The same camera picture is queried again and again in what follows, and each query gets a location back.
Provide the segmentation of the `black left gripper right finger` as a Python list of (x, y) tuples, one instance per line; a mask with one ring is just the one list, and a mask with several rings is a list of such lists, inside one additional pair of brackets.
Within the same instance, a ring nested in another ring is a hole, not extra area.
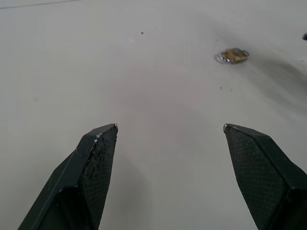
[(307, 230), (307, 174), (254, 129), (225, 124), (236, 181), (258, 230)]

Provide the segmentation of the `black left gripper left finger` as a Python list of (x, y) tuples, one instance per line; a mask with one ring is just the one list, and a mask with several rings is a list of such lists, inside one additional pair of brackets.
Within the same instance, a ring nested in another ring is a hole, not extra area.
[(117, 124), (85, 134), (53, 171), (18, 230), (98, 230), (117, 134)]

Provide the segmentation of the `small brass padlock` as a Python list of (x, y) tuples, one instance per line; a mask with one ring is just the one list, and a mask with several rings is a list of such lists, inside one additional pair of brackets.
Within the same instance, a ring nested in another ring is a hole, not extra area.
[(225, 51), (224, 57), (231, 64), (237, 64), (246, 61), (249, 58), (249, 52), (239, 48), (230, 48)]

